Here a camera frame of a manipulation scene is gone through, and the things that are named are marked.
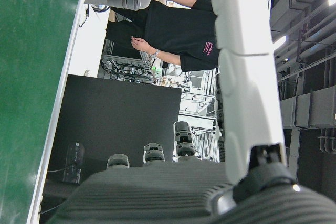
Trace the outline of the right white grey robot hand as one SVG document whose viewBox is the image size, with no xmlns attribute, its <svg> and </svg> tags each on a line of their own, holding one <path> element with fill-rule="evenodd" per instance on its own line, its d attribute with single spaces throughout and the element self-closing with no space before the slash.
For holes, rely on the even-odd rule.
<svg viewBox="0 0 336 224">
<path fill-rule="evenodd" d="M 335 223 L 287 168 L 267 0 L 212 0 L 225 160 L 194 156 L 91 175 L 50 223 Z"/>
</svg>

